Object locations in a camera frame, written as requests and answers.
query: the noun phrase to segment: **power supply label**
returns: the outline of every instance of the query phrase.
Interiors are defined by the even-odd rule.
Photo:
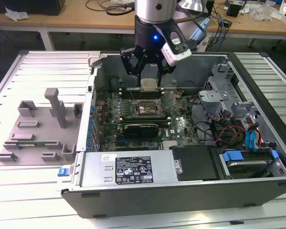
[[[117,157],[115,169],[115,182],[118,185],[153,183],[150,156]]]

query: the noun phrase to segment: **wooden table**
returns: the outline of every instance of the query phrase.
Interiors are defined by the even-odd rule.
[[[221,2],[223,0],[216,0],[215,7]],[[109,16],[105,12],[86,8],[85,3],[86,0],[66,0],[65,7],[59,16],[30,14],[30,19],[18,22],[0,14],[0,28],[2,30],[38,31],[48,51],[54,50],[50,32],[134,33],[134,12],[118,17]],[[92,0],[89,7],[100,9],[96,0]],[[216,10],[224,19],[233,23],[227,35],[229,37],[286,39],[286,24],[280,20],[253,21],[249,14],[239,14],[237,18],[234,18],[226,16],[225,10],[220,8]],[[216,31],[217,25],[210,23],[208,27],[210,35]]]

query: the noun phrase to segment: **blue latch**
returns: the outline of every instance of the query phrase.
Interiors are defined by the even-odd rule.
[[[243,155],[240,151],[234,150],[234,151],[226,151],[223,153],[224,160],[227,161],[242,161]]]
[[[279,158],[276,150],[272,150],[271,153],[272,153],[272,156],[275,158],[275,160]]]
[[[69,170],[68,168],[60,168],[58,171],[57,176],[59,177],[68,177],[69,176]]]

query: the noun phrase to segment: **metal table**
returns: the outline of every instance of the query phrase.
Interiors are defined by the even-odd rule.
[[[0,84],[0,150],[18,117],[20,100],[49,106],[46,87],[58,87],[65,106],[83,102],[90,74],[88,57],[100,52],[29,52],[19,55]],[[255,82],[286,123],[286,76],[270,58],[237,53]],[[0,167],[0,228],[282,228],[286,194],[261,207],[228,208],[156,215],[82,219],[60,195],[60,166]],[[231,221],[242,225],[231,225]]]

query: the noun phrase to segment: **white label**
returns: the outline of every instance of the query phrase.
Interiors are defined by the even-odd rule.
[[[181,44],[181,41],[179,38],[172,40],[172,42],[173,42],[173,44]]]
[[[115,161],[116,154],[102,154],[102,161]]]

